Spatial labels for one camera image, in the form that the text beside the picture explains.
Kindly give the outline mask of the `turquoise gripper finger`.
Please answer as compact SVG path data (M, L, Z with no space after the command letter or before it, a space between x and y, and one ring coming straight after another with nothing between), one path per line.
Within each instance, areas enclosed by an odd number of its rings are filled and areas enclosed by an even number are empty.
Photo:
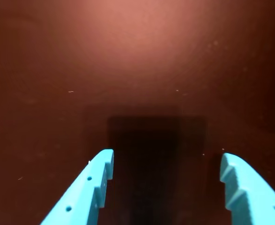
M245 160L224 153L220 181L233 225L275 225L275 191Z
M105 205L107 181L113 178L114 151L100 151L57 201L43 225L96 225Z

